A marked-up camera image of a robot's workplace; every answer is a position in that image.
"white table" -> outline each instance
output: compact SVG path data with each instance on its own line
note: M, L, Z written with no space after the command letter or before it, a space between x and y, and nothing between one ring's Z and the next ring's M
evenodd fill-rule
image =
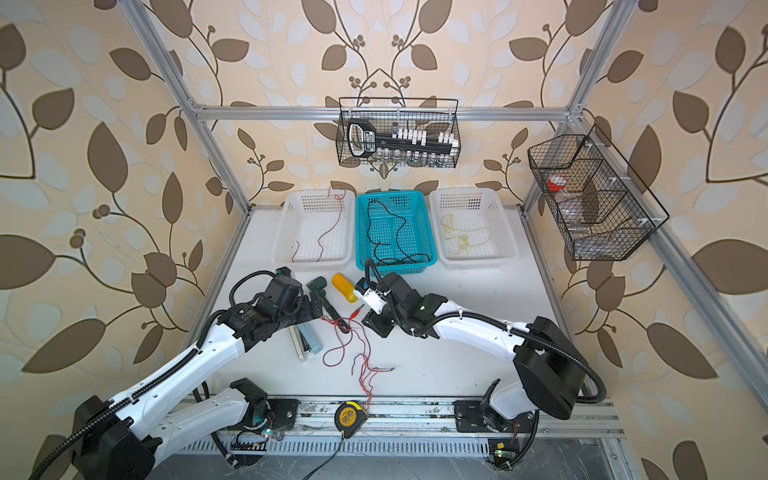
M503 269L447 270L438 262L423 273L403 278L421 295L437 293L447 296L468 310L488 316L514 321L532 322L536 316L554 321L549 298L536 266L528 238L516 210L506 210L512 232L518 243L519 255ZM247 228L240 249L214 307L229 307L228 295L239 279L255 270L275 270L281 265L270 262L273 241L276 237L278 210L256 210ZM356 283L363 275L355 265L354 255L343 270L350 281ZM339 270L329 272L294 272L300 282L308 283L322 275L328 280L328 300L341 316L348 316L361 302L349 303L336 288L331 278ZM249 300L254 293L266 287L266 276L246 282L236 295L240 301ZM367 310L363 309L358 319ZM353 340L347 347L344 362L335 368L323 365L323 353L339 345L333 326L322 320L310 325L323 351L301 363L290 334L281 330L265 343L259 343L248 353L221 369L208 380L212 391L226 388L230 382L247 377L270 395L282 396L360 396L358 383L359 364L356 374L350 374L354 356L362 352L362 343ZM446 339L413 338L401 329L395 329L383 339L367 330L372 346L371 366L396 367L394 372L380 373L373 380L376 396L481 396L497 378L504 378L511 362L506 362L464 343ZM329 354L329 363L338 361L335 352Z

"teal plastic basket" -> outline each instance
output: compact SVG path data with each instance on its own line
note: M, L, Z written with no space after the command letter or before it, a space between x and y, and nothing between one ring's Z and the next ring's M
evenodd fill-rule
M382 276L390 272L421 273L437 261L435 238L421 192L401 190L360 195L355 217L359 269L366 269L368 257L376 262Z

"plastic basket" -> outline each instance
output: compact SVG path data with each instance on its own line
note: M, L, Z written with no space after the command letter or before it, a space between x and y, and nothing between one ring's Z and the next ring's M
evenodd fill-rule
M352 258L354 212L351 190L305 190L288 195L277 226L273 263L297 271L343 266Z
M434 190L429 194L429 206L438 255L445 268L494 268L518 254L502 201L493 190Z
M358 268L364 270L370 257L382 276L406 275L421 273L437 261L424 194L414 190L365 194L357 197L356 206ZM408 263L387 265L388 259Z

